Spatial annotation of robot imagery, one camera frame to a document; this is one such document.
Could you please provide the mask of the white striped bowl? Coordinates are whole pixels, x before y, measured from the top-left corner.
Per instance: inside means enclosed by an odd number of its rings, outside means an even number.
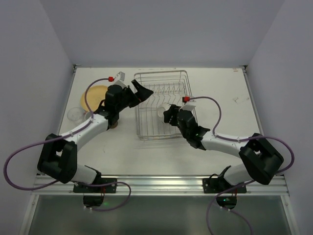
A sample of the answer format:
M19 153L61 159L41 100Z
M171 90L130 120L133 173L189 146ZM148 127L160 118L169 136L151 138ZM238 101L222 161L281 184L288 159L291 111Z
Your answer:
M158 108L157 108L157 116L158 116L158 119L162 123L164 123L164 112L168 111L170 107L171 107L170 103L163 103L163 104L158 106Z

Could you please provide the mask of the white brown cup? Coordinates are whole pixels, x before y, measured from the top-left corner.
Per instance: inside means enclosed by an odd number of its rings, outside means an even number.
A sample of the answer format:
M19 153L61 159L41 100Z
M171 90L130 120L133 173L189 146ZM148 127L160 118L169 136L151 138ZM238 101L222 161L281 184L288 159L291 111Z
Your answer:
M114 129L114 128L116 128L117 126L118 126L118 121L117 121L116 123L112 124L112 125L109 125L108 128L109 128L109 129Z

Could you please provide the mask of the yellow plate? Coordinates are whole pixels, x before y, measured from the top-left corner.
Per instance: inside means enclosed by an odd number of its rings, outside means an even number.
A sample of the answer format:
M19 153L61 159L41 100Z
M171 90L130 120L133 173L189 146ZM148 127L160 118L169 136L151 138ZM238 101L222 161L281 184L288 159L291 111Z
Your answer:
M105 99L105 94L108 90L107 86L96 85L92 86L87 92L87 103L91 110L94 112L97 110L102 100Z

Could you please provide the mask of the pink mug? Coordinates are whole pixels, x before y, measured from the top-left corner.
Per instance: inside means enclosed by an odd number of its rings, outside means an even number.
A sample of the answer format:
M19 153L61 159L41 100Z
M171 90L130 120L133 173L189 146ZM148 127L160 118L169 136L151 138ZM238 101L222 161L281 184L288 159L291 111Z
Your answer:
M84 115L84 119L88 120L90 118L91 118L91 113L90 112L86 112L85 115Z

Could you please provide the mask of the clear glass tumbler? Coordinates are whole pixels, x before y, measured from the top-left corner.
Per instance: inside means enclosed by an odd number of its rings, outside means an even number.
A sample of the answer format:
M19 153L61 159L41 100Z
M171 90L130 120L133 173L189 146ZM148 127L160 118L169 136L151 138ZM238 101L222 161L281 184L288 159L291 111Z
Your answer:
M84 110L80 107L73 107L67 112L67 118L79 125L84 121Z

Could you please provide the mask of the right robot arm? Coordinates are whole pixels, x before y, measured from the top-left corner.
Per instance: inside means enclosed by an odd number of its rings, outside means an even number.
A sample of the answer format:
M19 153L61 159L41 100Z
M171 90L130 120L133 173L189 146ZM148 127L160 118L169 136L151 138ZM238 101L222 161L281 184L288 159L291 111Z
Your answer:
M207 179L206 184L214 192L222 192L252 180L268 185L284 162L283 156L258 133L246 141L219 139L211 129L198 125L190 108L173 104L160 106L157 115L164 123L177 127L193 148L218 151L242 160L241 164L227 166L220 174Z

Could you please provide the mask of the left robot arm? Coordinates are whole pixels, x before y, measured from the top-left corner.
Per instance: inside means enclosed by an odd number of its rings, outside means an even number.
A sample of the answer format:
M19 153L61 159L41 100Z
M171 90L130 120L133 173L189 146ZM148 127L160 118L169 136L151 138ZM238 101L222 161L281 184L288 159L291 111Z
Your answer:
M85 185L95 184L100 172L77 163L79 150L94 137L114 126L119 114L125 108L133 108L147 100L154 92L132 80L136 89L133 92L123 81L117 80L108 87L103 100L90 118L60 136L47 136L37 164L37 169L61 182L77 182Z

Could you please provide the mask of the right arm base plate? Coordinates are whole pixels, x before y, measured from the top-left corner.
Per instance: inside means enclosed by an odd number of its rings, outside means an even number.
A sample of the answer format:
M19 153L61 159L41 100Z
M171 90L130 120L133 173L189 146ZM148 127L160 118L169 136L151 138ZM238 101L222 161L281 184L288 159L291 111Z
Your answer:
M204 193L217 194L232 187L233 186L229 184L226 180L219 179L218 177L202 179L202 188Z

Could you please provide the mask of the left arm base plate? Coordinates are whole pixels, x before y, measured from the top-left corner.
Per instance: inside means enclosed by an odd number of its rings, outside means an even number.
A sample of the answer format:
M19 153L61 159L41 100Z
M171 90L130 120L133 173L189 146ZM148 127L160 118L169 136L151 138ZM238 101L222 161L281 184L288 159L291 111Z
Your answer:
M102 185L102 184L109 184L105 187L90 187L85 186L82 184L78 184L74 186L73 192L74 193L115 193L117 187L117 179L116 178L98 178L92 183L93 185Z

